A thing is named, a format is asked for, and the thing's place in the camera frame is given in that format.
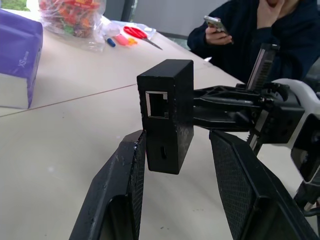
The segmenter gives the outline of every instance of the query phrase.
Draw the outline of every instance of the purple tissue box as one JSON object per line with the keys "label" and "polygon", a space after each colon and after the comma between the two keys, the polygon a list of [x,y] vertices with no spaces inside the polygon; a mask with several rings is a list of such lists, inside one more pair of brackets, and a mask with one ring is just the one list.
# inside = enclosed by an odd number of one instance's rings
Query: purple tissue box
{"label": "purple tissue box", "polygon": [[0,107],[30,107],[42,45],[40,22],[0,9]]}

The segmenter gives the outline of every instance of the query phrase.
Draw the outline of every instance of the person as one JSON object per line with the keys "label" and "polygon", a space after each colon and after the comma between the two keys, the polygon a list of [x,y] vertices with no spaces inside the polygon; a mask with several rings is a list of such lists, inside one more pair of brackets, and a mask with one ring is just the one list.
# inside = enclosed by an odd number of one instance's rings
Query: person
{"label": "person", "polygon": [[320,56],[317,0],[230,0],[209,16],[220,18],[230,35],[204,23],[191,32],[188,46],[202,58],[212,57],[212,64],[243,83],[262,43],[280,46],[269,81],[303,80]]}

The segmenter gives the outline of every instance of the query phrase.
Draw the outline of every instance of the grass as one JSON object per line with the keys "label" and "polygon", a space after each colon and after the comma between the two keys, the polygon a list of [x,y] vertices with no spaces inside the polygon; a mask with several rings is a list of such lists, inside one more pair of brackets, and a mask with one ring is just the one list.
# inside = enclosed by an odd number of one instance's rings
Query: grass
{"label": "grass", "polygon": [[27,5],[27,0],[2,0],[1,1],[1,8],[3,9],[29,11],[26,5]]}

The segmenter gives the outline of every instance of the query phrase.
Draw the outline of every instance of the white table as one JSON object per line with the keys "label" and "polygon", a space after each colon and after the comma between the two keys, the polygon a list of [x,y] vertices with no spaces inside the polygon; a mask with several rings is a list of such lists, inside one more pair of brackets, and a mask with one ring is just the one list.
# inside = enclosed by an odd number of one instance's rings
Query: white table
{"label": "white table", "polygon": [[[97,55],[46,33],[32,105],[39,108],[0,117],[0,239],[69,238],[93,177],[122,138],[142,128],[134,84],[143,71],[167,58],[193,59],[196,88],[238,82],[161,35],[153,41],[164,51],[147,54],[150,46],[140,44]],[[58,71],[79,59],[94,70]],[[289,153],[266,146],[259,157],[293,195],[301,178]],[[180,175],[146,169],[140,240],[232,239],[212,156],[208,131],[196,127]]]}

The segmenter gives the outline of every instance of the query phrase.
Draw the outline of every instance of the scissors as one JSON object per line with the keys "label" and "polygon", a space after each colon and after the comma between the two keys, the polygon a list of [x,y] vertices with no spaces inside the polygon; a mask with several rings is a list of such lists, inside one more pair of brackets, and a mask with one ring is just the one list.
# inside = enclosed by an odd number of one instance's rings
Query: scissors
{"label": "scissors", "polygon": [[153,43],[148,39],[148,36],[145,32],[141,31],[138,28],[131,27],[131,26],[125,26],[123,28],[124,32],[141,40],[146,41],[147,43],[150,43],[152,46],[155,46],[156,48],[163,50],[161,47],[159,47],[157,44]]}

